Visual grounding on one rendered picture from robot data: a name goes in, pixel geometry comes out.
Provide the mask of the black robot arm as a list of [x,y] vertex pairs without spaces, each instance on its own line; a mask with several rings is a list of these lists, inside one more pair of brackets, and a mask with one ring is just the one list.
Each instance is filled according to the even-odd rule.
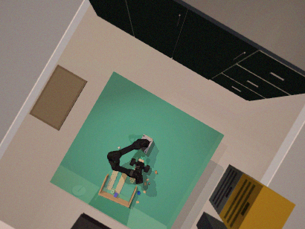
[[133,142],[132,145],[127,146],[123,149],[109,152],[107,155],[107,158],[109,160],[109,163],[114,171],[122,172],[128,175],[131,178],[135,178],[136,184],[142,184],[143,183],[143,175],[142,175],[142,167],[136,166],[135,170],[127,169],[120,166],[120,158],[122,155],[136,149],[142,149],[142,147],[148,147],[150,144],[150,141],[147,139],[137,139],[135,142]]

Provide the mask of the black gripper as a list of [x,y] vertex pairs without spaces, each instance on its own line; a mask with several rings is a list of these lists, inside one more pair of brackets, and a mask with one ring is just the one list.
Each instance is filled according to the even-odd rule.
[[134,158],[132,158],[132,160],[131,160],[129,165],[133,166],[134,164],[136,164],[135,166],[141,166],[142,169],[144,170],[144,172],[148,172],[149,169],[150,169],[149,165],[146,165],[146,167],[144,167],[144,163],[143,162],[141,162],[141,161],[137,161],[136,162],[136,160]]

